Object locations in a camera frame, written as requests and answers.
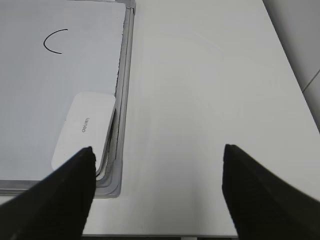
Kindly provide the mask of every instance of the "curved line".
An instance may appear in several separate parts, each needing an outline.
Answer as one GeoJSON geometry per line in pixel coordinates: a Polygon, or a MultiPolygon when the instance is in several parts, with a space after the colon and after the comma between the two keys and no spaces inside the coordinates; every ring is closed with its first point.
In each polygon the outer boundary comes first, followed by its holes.
{"type": "Polygon", "coordinates": [[[55,32],[51,33],[49,36],[47,36],[47,37],[45,38],[45,40],[43,41],[43,46],[44,46],[48,51],[50,51],[50,52],[52,52],[52,53],[55,53],[55,54],[62,54],[61,52],[52,51],[52,50],[50,50],[49,48],[47,48],[47,46],[46,46],[46,41],[48,40],[48,38],[50,38],[53,34],[56,34],[56,33],[61,32],[61,31],[68,31],[68,29],[61,29],[61,30],[55,31],[55,32]]]}

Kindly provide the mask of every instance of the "white table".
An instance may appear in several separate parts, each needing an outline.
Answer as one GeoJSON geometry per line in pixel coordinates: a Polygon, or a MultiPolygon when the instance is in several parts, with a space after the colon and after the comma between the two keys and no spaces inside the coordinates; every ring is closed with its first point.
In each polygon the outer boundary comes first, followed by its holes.
{"type": "Polygon", "coordinates": [[[137,0],[122,190],[84,234],[236,236],[227,143],[320,200],[319,132],[263,2],[137,0]]]}

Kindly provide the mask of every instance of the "deli logo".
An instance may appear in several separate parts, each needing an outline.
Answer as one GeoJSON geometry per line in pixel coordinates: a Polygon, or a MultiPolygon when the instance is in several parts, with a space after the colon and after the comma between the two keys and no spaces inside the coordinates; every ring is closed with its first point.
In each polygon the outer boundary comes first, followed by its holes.
{"type": "Polygon", "coordinates": [[[87,125],[88,125],[88,122],[89,122],[89,117],[87,117],[84,121],[84,124],[83,124],[83,127],[82,127],[82,132],[85,133],[86,132],[86,129],[87,129],[87,125]]]}

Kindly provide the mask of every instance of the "whiteboard surface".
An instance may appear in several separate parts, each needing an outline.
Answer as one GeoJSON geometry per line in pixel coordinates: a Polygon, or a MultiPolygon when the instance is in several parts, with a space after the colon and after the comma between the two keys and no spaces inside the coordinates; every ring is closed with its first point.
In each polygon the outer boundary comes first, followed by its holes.
{"type": "Polygon", "coordinates": [[[0,179],[41,180],[72,100],[114,94],[123,3],[0,0],[0,179]],[[51,33],[46,46],[43,42],[51,33]]]}

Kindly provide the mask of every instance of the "whiteboard eraser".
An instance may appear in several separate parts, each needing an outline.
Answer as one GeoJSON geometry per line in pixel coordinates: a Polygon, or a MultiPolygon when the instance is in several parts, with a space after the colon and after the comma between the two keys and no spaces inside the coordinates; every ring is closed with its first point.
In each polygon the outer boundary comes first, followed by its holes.
{"type": "Polygon", "coordinates": [[[115,112],[116,98],[110,94],[84,91],[72,102],[56,144],[51,165],[54,170],[82,148],[91,146],[98,173],[115,112]]]}

